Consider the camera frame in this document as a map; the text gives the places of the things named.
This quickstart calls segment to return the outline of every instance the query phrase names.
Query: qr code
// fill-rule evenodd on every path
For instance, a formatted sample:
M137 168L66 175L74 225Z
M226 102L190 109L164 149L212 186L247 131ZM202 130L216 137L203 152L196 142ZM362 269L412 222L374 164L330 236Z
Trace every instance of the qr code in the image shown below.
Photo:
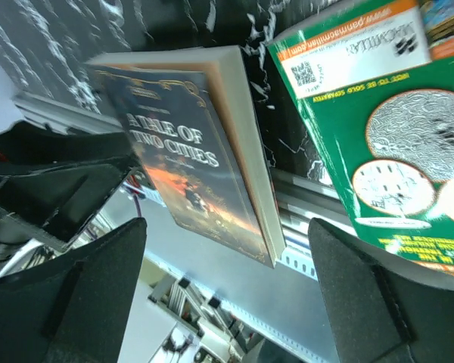
M308 62L303 62L297 66L291 67L297 86L308 85L316 82L316 77Z

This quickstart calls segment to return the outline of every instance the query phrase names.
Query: dark blue book cover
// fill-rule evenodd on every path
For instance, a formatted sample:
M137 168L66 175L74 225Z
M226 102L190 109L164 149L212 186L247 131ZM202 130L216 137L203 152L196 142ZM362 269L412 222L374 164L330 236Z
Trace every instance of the dark blue book cover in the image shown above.
M93 69L176 223L272 266L205 74Z

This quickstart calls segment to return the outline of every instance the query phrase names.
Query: book title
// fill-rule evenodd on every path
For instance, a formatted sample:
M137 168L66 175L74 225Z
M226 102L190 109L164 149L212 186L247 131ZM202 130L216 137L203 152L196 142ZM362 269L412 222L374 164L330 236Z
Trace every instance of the book title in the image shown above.
M160 138L160 136L140 130L129 130L137 142L154 146L157 149L167 149L170 153L188 157L202 164L208 164L216 168L219 166L217 156L214 153L205 151L198 147L193 147L189 144L184 144L171 138L181 138L183 141L190 142L196 145L202 144L202 132L192 127L180 125L175 127L172 123L153 119L142 115L132 115L127 113L130 126L149 130L161 135L169 136L170 138Z

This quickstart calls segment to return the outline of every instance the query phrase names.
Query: black marble surface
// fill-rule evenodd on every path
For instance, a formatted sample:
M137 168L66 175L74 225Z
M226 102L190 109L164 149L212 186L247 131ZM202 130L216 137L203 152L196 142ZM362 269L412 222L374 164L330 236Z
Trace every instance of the black marble surface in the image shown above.
M336 0L0 1L0 64L28 92L113 116L84 62L104 52L239 45L270 166L330 185L266 44Z

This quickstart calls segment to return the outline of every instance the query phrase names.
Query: book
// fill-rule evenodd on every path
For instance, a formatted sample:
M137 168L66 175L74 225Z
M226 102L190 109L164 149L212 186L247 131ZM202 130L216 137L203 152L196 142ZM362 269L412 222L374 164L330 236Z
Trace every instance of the book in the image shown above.
M347 24L367 22L336 36ZM394 27L404 30L385 43ZM372 0L268 48L358 237L454 275L454 56L428 58L423 29L414 1ZM393 55L404 42L406 51ZM353 44L364 47L355 58ZM353 62L328 81L336 52ZM313 73L296 68L293 76L294 61L285 63L291 54ZM358 62L368 67L367 60L374 66L364 71Z
M273 267L285 241L238 47L89 65L176 224Z

